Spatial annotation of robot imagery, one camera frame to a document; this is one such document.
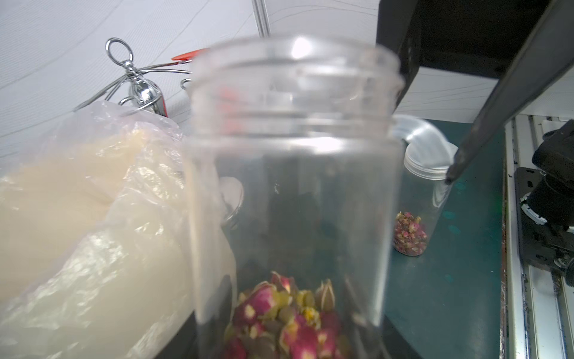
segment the small plastic jar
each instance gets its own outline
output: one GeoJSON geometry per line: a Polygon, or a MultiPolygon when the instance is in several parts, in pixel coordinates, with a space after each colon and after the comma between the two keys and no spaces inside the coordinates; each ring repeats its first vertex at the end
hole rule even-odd
{"type": "MultiPolygon", "coordinates": [[[[449,143],[450,161],[458,147],[449,143]]],[[[419,256],[428,247],[451,186],[445,178],[449,166],[425,167],[425,153],[406,148],[399,213],[395,220],[393,246],[407,256],[419,256]]]]}

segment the metal wire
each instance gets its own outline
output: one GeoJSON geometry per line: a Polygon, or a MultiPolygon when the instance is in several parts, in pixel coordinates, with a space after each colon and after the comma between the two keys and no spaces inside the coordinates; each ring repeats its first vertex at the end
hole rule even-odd
{"type": "Polygon", "coordinates": [[[191,71],[187,71],[187,70],[176,70],[173,68],[152,68],[152,69],[147,69],[147,70],[140,70],[142,74],[146,74],[148,72],[171,72],[174,74],[186,74],[189,75],[191,74],[191,71]]]}
{"type": "Polygon", "coordinates": [[[140,70],[149,70],[151,68],[158,68],[158,67],[164,67],[164,66],[174,66],[174,65],[180,65],[180,64],[188,64],[190,62],[191,62],[191,60],[185,60],[185,61],[178,61],[175,63],[150,65],[150,66],[146,66],[146,67],[140,67],[139,69],[140,70]]]}
{"type": "Polygon", "coordinates": [[[79,109],[82,109],[86,106],[88,106],[90,103],[96,101],[97,99],[99,99],[103,94],[105,94],[107,92],[107,90],[111,89],[112,87],[114,87],[118,82],[123,82],[125,79],[127,78],[126,75],[122,75],[120,77],[118,77],[117,79],[115,79],[114,81],[112,81],[108,86],[104,87],[103,89],[101,89],[100,91],[98,91],[94,96],[92,96],[89,100],[86,100],[84,102],[82,102],[81,104],[77,105],[72,111],[76,112],[79,109]]]}
{"type": "Polygon", "coordinates": [[[112,89],[110,90],[110,93],[107,94],[107,96],[106,96],[106,98],[104,98],[104,100],[109,101],[109,100],[111,99],[111,97],[116,93],[116,91],[118,91],[118,89],[119,89],[120,87],[122,87],[123,83],[124,83],[126,80],[127,80],[127,75],[125,75],[124,78],[123,78],[123,80],[120,81],[120,82],[118,82],[118,83],[114,86],[114,88],[112,88],[112,89]]]}

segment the plastic bag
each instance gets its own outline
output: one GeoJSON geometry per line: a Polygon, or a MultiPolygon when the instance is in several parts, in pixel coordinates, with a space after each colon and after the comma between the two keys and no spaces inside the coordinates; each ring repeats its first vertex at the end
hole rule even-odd
{"type": "Polygon", "coordinates": [[[193,311],[171,120],[99,102],[0,178],[0,357],[152,358],[193,311]]]}

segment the white wall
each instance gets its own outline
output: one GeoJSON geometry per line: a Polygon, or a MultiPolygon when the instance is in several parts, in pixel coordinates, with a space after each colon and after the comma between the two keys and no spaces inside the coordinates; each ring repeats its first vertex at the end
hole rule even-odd
{"type": "MultiPolygon", "coordinates": [[[[126,40],[142,67],[258,31],[251,0],[1,0],[0,34],[3,157],[123,73],[106,56],[110,37],[126,40]]],[[[185,76],[149,77],[170,117],[189,118],[185,76]]]]}

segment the jar rim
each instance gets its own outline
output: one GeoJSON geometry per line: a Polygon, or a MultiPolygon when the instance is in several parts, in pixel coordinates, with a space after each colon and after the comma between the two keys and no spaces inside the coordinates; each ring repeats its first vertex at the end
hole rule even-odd
{"type": "Polygon", "coordinates": [[[194,82],[209,77],[209,70],[226,67],[239,67],[256,60],[293,60],[320,59],[315,49],[321,49],[320,56],[354,57],[354,60],[366,68],[387,68],[398,72],[400,61],[397,55],[381,45],[372,46],[359,41],[331,36],[312,34],[279,34],[272,37],[245,37],[227,40],[215,44],[199,54],[192,62],[194,82]]]}
{"type": "MultiPolygon", "coordinates": [[[[405,159],[403,161],[405,168],[412,174],[414,174],[415,176],[424,178],[424,179],[428,179],[428,180],[433,180],[433,181],[439,181],[439,180],[444,180],[447,178],[447,171],[448,168],[450,167],[450,165],[448,166],[439,166],[439,167],[425,167],[421,164],[420,159],[416,158],[416,153],[418,153],[418,151],[415,151],[416,144],[411,143],[406,147],[406,151],[405,151],[405,159]]],[[[451,163],[453,162],[453,158],[454,155],[456,153],[456,151],[458,150],[458,147],[454,144],[451,144],[450,142],[447,142],[447,147],[448,147],[448,152],[451,155],[450,161],[451,163]]]]}

